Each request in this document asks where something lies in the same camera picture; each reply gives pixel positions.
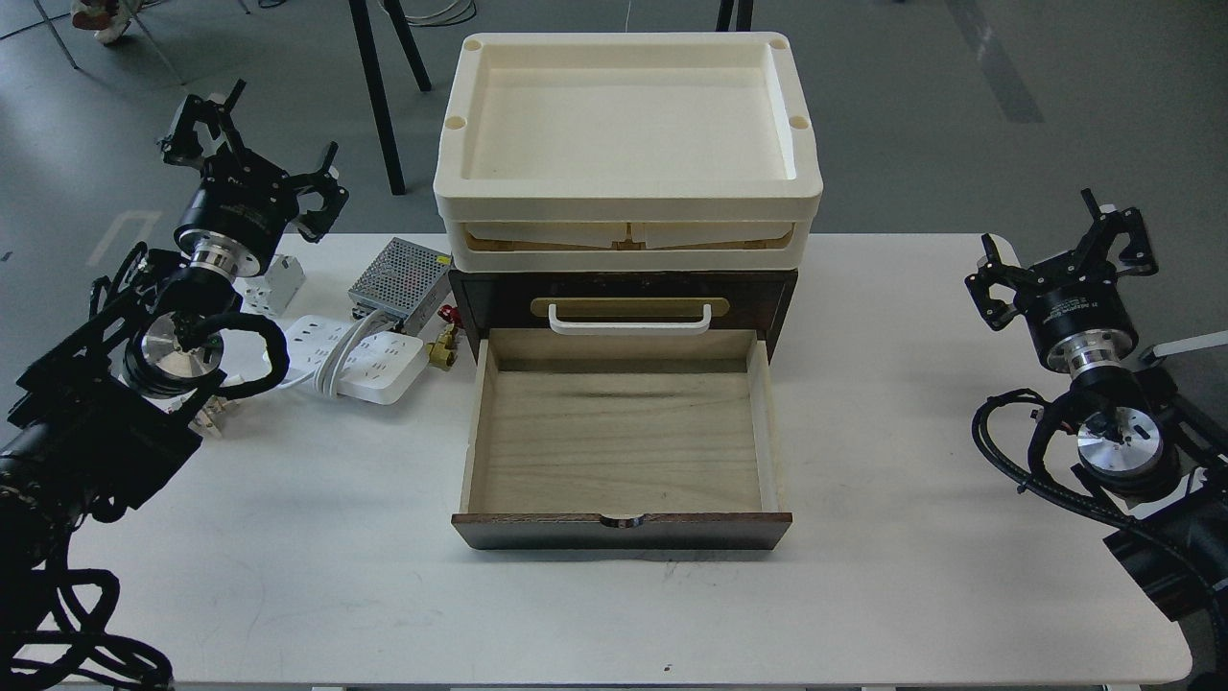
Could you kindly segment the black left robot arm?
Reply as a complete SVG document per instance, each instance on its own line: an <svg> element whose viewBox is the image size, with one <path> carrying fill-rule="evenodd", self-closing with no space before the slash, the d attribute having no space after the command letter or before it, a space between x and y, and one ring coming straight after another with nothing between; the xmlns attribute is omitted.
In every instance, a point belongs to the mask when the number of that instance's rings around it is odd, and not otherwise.
<svg viewBox="0 0 1228 691"><path fill-rule="evenodd" d="M201 447L208 403L257 396L289 376L289 341L241 309L236 279L266 272L289 225L325 236L349 200L325 146L293 176L243 144L223 101L181 101L165 162L198 171L176 250L140 242L95 281L88 318L18 377L25 396L2 449L2 687L52 689L88 677L117 690L171 690L154 646L111 633L120 585L109 569L72 569L84 520L114 522L154 498Z"/></svg>

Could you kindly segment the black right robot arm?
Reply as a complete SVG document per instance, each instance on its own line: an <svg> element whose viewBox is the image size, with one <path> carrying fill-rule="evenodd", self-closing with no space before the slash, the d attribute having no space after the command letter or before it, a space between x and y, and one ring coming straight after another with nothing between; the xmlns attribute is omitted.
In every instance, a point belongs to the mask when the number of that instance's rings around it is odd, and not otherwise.
<svg viewBox="0 0 1228 691"><path fill-rule="evenodd" d="M1056 399L1027 388L987 398L971 438L1018 493L1113 528L1106 547L1168 619L1207 612L1214 670L1192 690L1223 690L1226 428L1183 396L1163 363L1224 346L1226 333L1158 342L1129 368L1140 333L1117 284L1158 263L1140 209L1079 194L1092 223L1073 250L1018 268L982 234L982 260L965 279L980 318L993 331L1025 319L1039 365L1071 385Z"/></svg>

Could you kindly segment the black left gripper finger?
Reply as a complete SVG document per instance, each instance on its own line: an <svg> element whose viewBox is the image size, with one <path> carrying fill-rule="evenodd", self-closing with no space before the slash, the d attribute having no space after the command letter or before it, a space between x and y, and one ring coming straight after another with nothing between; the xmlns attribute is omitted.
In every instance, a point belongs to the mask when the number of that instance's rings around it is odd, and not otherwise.
<svg viewBox="0 0 1228 691"><path fill-rule="evenodd" d="M303 174L289 176L286 189L293 193L295 198L305 194L316 194L321 199L321 207L308 209L295 215L291 225L297 228L298 234L307 242L321 242L335 225L343 206L349 203L349 191L338 183L333 171L333 161L338 152L339 144L325 145L321 153L321 163L316 171L303 172Z"/></svg>
<svg viewBox="0 0 1228 691"><path fill-rule="evenodd" d="M243 90L246 90L246 82L236 82L226 99L220 104L194 93L185 96L181 101L176 117L173 117L171 130L165 137L158 139L158 151L162 153L163 162L203 171L210 163L223 161L243 169L248 150L231 118L231 112L237 106ZM203 153L201 141L196 133L198 124L206 126L215 144L221 141L219 149L210 156Z"/></svg>

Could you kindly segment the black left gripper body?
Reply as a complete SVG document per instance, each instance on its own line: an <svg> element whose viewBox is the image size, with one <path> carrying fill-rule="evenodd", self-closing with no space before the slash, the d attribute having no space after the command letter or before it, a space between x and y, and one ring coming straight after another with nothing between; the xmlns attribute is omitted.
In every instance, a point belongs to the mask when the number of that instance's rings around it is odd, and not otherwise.
<svg viewBox="0 0 1228 691"><path fill-rule="evenodd" d="M263 274L293 218L287 178L258 153L220 146L201 163L201 184L181 215L176 244L190 255L201 241L228 239L239 245L237 275Z"/></svg>

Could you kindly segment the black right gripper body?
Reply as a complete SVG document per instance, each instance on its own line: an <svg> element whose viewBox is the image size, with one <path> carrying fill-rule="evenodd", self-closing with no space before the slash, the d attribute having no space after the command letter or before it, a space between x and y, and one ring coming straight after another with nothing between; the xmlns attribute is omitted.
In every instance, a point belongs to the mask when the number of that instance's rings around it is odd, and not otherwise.
<svg viewBox="0 0 1228 691"><path fill-rule="evenodd" d="M1029 268L1044 280L1039 288L1019 288L1019 314L1027 319L1032 346L1041 367L1070 371L1074 334L1090 333L1113 346L1115 357L1131 353L1140 342L1117 292L1117 266L1093 259L1089 268L1070 271L1072 254L1065 252Z"/></svg>

